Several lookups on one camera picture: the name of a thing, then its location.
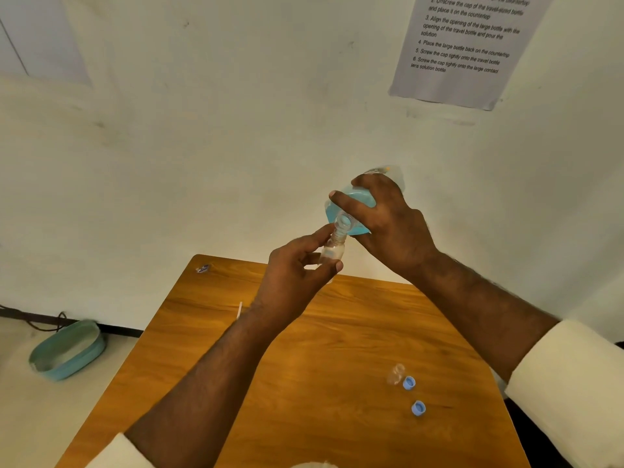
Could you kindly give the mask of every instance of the white sleeve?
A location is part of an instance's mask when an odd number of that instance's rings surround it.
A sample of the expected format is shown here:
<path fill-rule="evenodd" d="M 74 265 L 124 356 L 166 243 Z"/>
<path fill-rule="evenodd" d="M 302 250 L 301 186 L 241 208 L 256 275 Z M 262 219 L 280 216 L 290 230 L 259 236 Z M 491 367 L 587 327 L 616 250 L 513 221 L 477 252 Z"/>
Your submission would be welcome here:
<path fill-rule="evenodd" d="M 624 351 L 593 330 L 555 325 L 505 392 L 574 467 L 624 467 Z"/>
<path fill-rule="evenodd" d="M 123 434 L 115 435 L 108 446 L 86 468 L 154 468 Z"/>

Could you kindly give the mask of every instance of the black wire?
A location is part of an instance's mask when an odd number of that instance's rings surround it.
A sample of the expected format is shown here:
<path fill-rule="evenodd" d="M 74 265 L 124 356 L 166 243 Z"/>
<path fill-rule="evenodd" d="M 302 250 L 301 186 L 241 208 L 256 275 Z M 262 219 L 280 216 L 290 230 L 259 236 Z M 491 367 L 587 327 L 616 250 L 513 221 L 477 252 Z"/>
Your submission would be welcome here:
<path fill-rule="evenodd" d="M 67 325 L 69 325 L 69 323 L 64 322 L 65 320 L 67 320 L 67 315 L 65 314 L 65 312 L 61 312 L 61 313 L 58 314 L 57 318 L 60 319 L 60 320 L 56 324 L 56 328 L 41 328 L 41 327 L 37 327 L 33 323 L 33 321 L 31 321 L 30 318 L 28 317 L 28 313 L 24 312 L 23 310 L 14 309 L 13 307 L 7 307 L 6 305 L 2 305 L 2 304 L 0 304 L 0 309 L 2 309 L 2 310 L 10 310 L 10 311 L 17 312 L 17 313 L 21 314 L 22 315 L 22 320 L 24 322 L 26 322 L 29 326 L 31 326 L 35 330 L 39 330 L 40 332 L 58 332 L 61 328 L 66 327 Z"/>

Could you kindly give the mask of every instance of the wood grain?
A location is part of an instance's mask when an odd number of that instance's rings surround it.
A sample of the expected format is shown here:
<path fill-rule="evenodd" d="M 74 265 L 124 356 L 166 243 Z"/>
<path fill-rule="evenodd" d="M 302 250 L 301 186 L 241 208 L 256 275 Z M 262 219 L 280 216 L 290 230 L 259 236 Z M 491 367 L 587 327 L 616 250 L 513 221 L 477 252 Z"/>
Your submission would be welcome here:
<path fill-rule="evenodd" d="M 58 468 L 84 467 L 169 391 L 251 303 L 265 268 L 194 256 Z M 386 384 L 396 362 L 412 391 Z M 422 293 L 337 276 L 265 354 L 217 466 L 528 468 L 513 428 L 488 366 Z"/>

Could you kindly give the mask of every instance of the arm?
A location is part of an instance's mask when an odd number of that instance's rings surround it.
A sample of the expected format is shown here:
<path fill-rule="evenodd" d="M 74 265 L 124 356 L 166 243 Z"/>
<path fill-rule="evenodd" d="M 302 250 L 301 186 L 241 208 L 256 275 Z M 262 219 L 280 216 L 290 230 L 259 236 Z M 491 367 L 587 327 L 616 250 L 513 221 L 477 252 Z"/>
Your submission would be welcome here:
<path fill-rule="evenodd" d="M 125 433 L 156 468 L 205 468 L 215 464 L 255 370 L 268 346 L 342 269 L 315 270 L 333 231 L 326 225 L 271 253 L 251 308 L 234 322 L 193 369 Z"/>
<path fill-rule="evenodd" d="M 558 320 L 497 287 L 438 251 L 423 214 L 405 202 L 386 176 L 364 174 L 354 186 L 370 190 L 370 208 L 334 191 L 332 201 L 370 234 L 355 238 L 375 258 L 420 289 L 505 381 Z"/>

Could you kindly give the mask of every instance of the hairy forearm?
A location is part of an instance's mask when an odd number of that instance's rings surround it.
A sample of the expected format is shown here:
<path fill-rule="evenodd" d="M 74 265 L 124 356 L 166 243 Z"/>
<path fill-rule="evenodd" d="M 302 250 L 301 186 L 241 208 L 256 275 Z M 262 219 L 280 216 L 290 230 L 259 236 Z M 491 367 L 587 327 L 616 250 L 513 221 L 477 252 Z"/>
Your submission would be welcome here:
<path fill-rule="evenodd" d="M 243 314 L 193 369 L 126 434 L 156 468 L 216 462 L 254 372 L 279 326 Z"/>
<path fill-rule="evenodd" d="M 505 381 L 558 320 L 439 253 L 409 280 Z"/>

